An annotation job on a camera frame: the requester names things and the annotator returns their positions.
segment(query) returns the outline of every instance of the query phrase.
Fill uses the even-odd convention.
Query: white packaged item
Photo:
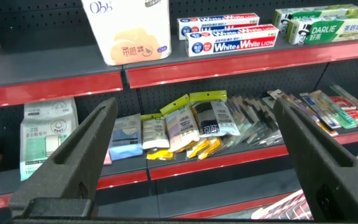
[[[104,62],[122,65],[171,54],[168,0],[82,0]]]
[[[233,29],[258,24],[259,16],[255,13],[181,18],[178,19],[178,37],[179,40],[185,40],[187,33]]]
[[[181,98],[160,109],[167,123],[170,152],[176,152],[190,143],[200,140],[197,124],[188,104],[190,97]]]
[[[186,34],[186,52],[189,57],[273,47],[278,29],[259,25],[240,29],[215,30]]]
[[[78,127],[74,98],[24,105],[21,123],[21,181],[29,178]]]
[[[165,119],[161,117],[143,120],[143,149],[169,148]]]
[[[140,114],[116,119],[109,144],[112,161],[143,153],[141,126]]]

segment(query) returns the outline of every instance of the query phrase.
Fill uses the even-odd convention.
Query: pegboard
[[[358,59],[330,62],[319,82],[318,88],[333,84],[349,85],[358,83]]]
[[[187,93],[227,90],[229,96],[259,96],[277,88],[287,93],[313,91],[326,64],[308,65],[192,82],[140,88],[144,113],[158,113],[159,109]]]
[[[347,4],[342,0],[169,0],[171,30],[181,17],[254,12],[260,23],[271,23],[275,9]],[[351,3],[358,5],[358,0]],[[0,0],[0,33],[12,30],[88,26],[81,0]]]

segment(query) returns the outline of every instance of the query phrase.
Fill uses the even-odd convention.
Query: store shelf
[[[338,132],[340,135],[336,136],[335,139],[339,143],[358,142],[357,128],[339,129]],[[147,161],[147,167],[149,168],[150,178],[157,180],[285,155],[288,155],[288,151],[284,145],[255,148],[242,143],[202,161],[197,160],[197,158],[187,159],[185,153],[178,153],[177,159],[174,161]]]
[[[147,181],[144,156],[113,161],[113,166],[103,166],[98,190]],[[0,208],[8,206],[11,194],[20,187],[20,170],[0,172]]]
[[[157,190],[163,191],[164,188],[157,181]],[[276,202],[271,199],[299,189],[301,187],[295,171],[290,169],[174,192],[158,192],[158,207],[161,218],[207,218],[225,214],[224,211],[216,210],[217,208],[240,203],[247,205],[247,202],[254,204],[243,206],[244,209],[268,205]],[[205,213],[206,216],[201,217],[202,212],[208,211],[209,214]]]
[[[124,65],[131,88],[358,58],[358,41],[297,46],[286,43],[282,37],[269,49],[192,58],[185,49],[186,42],[172,36],[171,56]]]
[[[0,106],[122,90],[87,27],[10,32],[1,46]]]

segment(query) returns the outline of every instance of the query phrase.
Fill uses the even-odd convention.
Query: metal shelf
[[[122,90],[87,27],[8,32],[0,39],[0,106]]]
[[[358,58],[358,40],[324,45],[290,45],[278,37],[275,47],[189,58],[186,42],[172,36],[171,56],[124,65],[131,88],[237,75]]]
[[[147,181],[145,154],[113,161],[113,166],[103,166],[98,190]],[[11,194],[20,187],[20,170],[0,172],[0,208],[8,206]]]

